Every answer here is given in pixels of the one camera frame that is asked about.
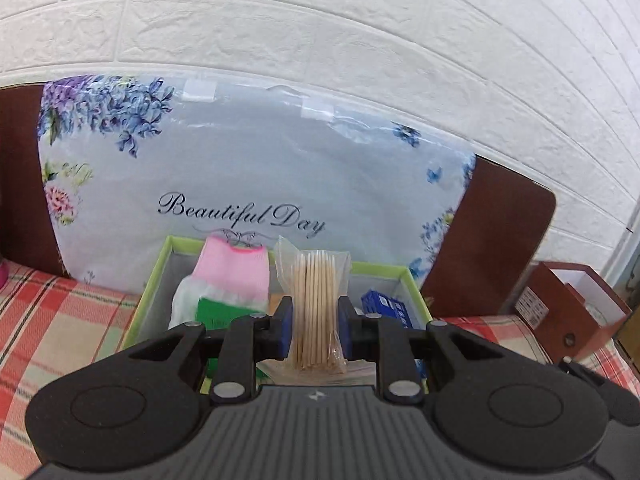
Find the lime green open box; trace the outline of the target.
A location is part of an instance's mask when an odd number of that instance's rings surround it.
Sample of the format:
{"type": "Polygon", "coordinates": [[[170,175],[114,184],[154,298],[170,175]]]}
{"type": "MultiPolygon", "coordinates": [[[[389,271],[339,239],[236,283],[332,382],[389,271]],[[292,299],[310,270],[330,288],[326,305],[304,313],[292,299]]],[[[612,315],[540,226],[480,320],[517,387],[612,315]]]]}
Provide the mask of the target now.
{"type": "MultiPolygon", "coordinates": [[[[193,238],[166,238],[122,344],[125,348],[168,330],[172,298],[179,282],[193,273],[204,245],[202,240],[193,238]]],[[[305,330],[316,332],[314,341],[300,344],[293,341],[285,360],[257,364],[260,380],[265,384],[362,386],[376,383],[374,364],[344,358],[342,344],[347,341],[344,322],[338,318],[337,308],[331,313],[322,309],[331,299],[348,298],[362,315],[386,315],[383,307],[393,309],[403,304],[398,320],[415,330],[432,320],[410,270],[402,266],[353,262],[347,252],[301,250],[284,238],[278,240],[276,250],[270,252],[269,264],[270,298],[280,301],[290,296],[304,300],[309,304],[307,312],[318,314],[322,319],[305,330]],[[383,307],[370,306],[375,294],[387,298],[383,307]]]]}

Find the brown cardboard shoe box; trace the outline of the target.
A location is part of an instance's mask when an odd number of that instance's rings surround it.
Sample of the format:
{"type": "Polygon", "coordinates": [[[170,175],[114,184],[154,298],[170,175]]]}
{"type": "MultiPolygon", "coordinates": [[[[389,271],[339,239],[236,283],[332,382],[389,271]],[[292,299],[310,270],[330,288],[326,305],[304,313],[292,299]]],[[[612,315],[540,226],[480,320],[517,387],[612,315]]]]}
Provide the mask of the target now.
{"type": "Polygon", "coordinates": [[[631,314],[612,287],[579,263],[537,263],[514,304],[553,363],[604,347],[631,314]]]}

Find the plaid red bedsheet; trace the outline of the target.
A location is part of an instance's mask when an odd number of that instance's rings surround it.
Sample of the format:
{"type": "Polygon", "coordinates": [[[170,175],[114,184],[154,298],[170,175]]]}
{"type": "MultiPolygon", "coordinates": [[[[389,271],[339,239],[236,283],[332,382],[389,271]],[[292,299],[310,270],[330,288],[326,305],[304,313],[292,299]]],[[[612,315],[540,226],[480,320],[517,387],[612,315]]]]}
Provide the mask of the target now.
{"type": "Polygon", "coordinates": [[[1,289],[1,475],[40,465],[25,429],[32,396],[52,380],[115,353],[139,302],[10,262],[1,289]]]}

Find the gold rectangular box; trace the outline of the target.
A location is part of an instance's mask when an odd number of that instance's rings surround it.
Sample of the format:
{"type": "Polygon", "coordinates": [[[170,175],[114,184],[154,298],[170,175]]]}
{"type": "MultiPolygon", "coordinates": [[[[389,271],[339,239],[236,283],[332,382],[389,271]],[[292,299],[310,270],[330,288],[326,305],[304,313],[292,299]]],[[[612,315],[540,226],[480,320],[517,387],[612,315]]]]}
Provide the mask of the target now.
{"type": "Polygon", "coordinates": [[[281,300],[283,299],[283,294],[277,294],[274,292],[269,296],[269,310],[268,313],[270,315],[274,315],[274,312],[277,311],[281,300]]]}

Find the white pink sock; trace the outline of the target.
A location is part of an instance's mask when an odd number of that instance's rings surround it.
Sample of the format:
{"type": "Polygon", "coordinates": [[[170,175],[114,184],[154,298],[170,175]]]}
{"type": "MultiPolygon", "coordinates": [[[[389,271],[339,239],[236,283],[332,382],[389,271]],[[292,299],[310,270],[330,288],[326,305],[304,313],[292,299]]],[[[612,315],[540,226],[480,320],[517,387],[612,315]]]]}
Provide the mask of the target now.
{"type": "Polygon", "coordinates": [[[198,300],[205,297],[266,313],[269,310],[270,265],[266,248],[239,248],[209,237],[191,274],[172,297],[168,326],[195,319],[198,300]]]}

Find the green small box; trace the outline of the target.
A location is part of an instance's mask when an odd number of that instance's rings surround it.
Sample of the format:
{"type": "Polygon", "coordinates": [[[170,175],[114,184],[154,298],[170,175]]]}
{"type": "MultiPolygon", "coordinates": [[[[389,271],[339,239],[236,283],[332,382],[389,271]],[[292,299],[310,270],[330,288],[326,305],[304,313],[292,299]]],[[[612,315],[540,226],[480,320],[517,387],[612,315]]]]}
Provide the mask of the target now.
{"type": "Polygon", "coordinates": [[[226,330],[236,318],[253,313],[255,310],[203,297],[198,300],[195,319],[210,332],[211,330],[226,330]]]}

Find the pink thermos bottle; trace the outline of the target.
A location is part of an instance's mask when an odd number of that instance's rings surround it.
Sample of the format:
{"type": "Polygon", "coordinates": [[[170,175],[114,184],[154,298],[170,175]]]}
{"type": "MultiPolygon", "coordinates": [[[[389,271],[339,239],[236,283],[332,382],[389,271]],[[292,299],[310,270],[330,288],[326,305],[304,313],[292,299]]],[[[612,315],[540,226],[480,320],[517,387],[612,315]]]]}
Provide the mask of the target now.
{"type": "Polygon", "coordinates": [[[8,268],[4,260],[0,261],[0,287],[2,288],[8,280],[8,268]]]}

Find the dark brown wooden headboard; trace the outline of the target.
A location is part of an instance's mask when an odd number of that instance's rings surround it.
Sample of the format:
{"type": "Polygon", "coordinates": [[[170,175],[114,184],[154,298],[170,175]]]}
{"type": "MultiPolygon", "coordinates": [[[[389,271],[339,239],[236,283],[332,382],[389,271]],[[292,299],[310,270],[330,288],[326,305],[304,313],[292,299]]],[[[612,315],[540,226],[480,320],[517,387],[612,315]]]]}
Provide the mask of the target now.
{"type": "MultiPolygon", "coordinates": [[[[42,88],[1,92],[1,253],[65,275],[40,177],[36,125],[42,88]]],[[[491,315],[508,304],[548,230],[554,194],[477,157],[473,177],[421,288],[445,316],[491,315]]]]}

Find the blue small box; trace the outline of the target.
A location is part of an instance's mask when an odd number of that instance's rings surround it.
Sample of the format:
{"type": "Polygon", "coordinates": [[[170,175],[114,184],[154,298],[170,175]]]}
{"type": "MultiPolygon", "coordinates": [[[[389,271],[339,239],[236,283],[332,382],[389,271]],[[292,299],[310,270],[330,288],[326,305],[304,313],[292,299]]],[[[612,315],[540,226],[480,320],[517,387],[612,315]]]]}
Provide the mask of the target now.
{"type": "Polygon", "coordinates": [[[361,304],[366,313],[379,314],[383,318],[396,318],[405,328],[413,328],[405,304],[395,298],[370,289],[361,297],[361,304]]]}

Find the bag of wooden sticks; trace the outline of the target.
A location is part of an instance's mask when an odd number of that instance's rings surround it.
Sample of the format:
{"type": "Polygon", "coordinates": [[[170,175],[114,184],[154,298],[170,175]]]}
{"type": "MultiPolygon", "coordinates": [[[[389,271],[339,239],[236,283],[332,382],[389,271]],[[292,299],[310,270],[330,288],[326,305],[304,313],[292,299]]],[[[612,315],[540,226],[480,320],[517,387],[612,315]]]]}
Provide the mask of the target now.
{"type": "Polygon", "coordinates": [[[300,249],[280,237],[273,257],[279,284],[285,296],[293,299],[288,364],[304,374],[344,373],[336,307],[337,299],[348,292],[350,253],[300,249]]]}

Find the floral Beautiful Day pillow bag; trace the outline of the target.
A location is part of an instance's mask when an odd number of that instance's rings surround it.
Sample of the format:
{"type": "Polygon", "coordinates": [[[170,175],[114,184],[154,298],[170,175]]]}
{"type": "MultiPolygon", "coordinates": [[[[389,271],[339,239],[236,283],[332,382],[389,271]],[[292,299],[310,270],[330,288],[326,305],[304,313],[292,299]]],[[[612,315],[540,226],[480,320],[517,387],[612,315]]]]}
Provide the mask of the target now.
{"type": "Polygon", "coordinates": [[[302,249],[430,272],[476,158],[435,129],[197,79],[48,82],[43,191],[73,278],[141,292],[168,236],[302,249]]]}

